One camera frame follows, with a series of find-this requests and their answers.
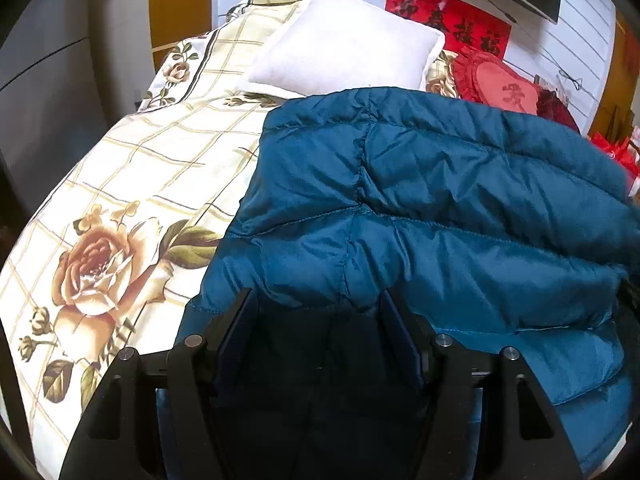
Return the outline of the dark red velvet cushion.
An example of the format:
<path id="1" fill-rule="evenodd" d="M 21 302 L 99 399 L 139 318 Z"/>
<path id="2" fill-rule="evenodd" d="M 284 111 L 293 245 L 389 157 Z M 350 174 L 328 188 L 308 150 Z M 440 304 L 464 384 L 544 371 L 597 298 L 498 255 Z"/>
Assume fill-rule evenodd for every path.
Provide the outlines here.
<path id="1" fill-rule="evenodd" d="M 537 116 L 557 122 L 576 133 L 580 133 L 578 125 L 567 107 L 560 101 L 554 91 L 539 89 L 537 101 Z"/>

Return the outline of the floral plaid bed sheet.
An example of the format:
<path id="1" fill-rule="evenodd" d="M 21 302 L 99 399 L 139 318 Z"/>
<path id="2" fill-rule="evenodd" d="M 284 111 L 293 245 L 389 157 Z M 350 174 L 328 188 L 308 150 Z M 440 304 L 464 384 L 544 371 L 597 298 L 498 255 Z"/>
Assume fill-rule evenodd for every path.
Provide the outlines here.
<path id="1" fill-rule="evenodd" d="M 1 272 L 1 322 L 35 467 L 61 471 L 119 350 L 170 347 L 258 163 L 279 105 L 245 71 L 302 0 L 242 0 L 173 47 L 122 118 L 35 214 Z"/>

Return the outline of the red shopping bag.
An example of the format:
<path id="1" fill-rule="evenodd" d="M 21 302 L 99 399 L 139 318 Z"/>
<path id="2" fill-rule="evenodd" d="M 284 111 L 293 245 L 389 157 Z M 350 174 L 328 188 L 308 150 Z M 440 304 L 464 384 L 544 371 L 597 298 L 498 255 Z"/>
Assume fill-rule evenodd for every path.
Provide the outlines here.
<path id="1" fill-rule="evenodd" d="M 639 152 L 630 145 L 628 139 L 623 140 L 622 143 L 611 143 L 600 132 L 596 132 L 590 136 L 589 140 L 602 152 L 605 152 L 609 158 L 622 166 L 631 181 L 639 177 Z"/>

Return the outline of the red heart-shaped cushion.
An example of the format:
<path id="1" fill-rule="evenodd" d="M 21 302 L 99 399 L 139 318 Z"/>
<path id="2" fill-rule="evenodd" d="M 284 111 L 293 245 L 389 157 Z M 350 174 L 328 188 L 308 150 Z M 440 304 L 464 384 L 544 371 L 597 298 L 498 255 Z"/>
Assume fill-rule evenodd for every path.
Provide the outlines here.
<path id="1" fill-rule="evenodd" d="M 461 99 L 508 112 L 537 114 L 538 88 L 495 55 L 464 47 L 451 63 Z"/>

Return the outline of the white square pillow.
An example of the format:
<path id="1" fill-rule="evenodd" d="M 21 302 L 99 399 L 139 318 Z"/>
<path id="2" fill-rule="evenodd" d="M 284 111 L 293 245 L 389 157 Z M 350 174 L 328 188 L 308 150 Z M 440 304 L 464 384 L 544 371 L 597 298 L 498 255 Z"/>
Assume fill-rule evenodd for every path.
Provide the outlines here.
<path id="1" fill-rule="evenodd" d="M 302 0 L 259 48 L 246 78 L 300 96 L 419 90 L 445 36 L 362 0 Z"/>

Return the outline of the red calligraphy wall banner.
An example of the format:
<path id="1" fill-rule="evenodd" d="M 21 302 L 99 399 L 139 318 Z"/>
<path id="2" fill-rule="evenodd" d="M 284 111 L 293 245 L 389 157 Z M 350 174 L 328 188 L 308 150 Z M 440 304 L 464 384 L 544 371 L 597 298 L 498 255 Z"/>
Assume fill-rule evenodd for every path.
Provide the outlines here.
<path id="1" fill-rule="evenodd" d="M 469 47 L 500 60 L 506 54 L 511 26 L 462 0 L 386 0 L 385 10 L 440 30 L 445 50 L 460 53 Z"/>

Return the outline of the blue quilted down coat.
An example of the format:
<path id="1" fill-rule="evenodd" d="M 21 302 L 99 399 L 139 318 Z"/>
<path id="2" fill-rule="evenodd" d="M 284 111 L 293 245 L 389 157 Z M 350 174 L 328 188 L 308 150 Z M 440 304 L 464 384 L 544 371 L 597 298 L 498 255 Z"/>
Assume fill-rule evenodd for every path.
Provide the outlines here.
<path id="1" fill-rule="evenodd" d="M 242 287 L 364 311 L 384 289 L 471 348 L 518 348 L 585 474 L 638 411 L 639 270 L 626 174 L 547 119 L 395 88 L 293 100 L 259 156 L 179 332 Z"/>

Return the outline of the grey refrigerator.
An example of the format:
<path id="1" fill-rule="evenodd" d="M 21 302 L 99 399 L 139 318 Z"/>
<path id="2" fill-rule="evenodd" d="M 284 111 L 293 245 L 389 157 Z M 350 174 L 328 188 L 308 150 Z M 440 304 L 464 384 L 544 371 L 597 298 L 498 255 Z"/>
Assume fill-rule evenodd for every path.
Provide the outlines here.
<path id="1" fill-rule="evenodd" d="M 148 0 L 32 0 L 1 46 L 1 171 L 26 214 L 135 112 L 155 74 Z"/>

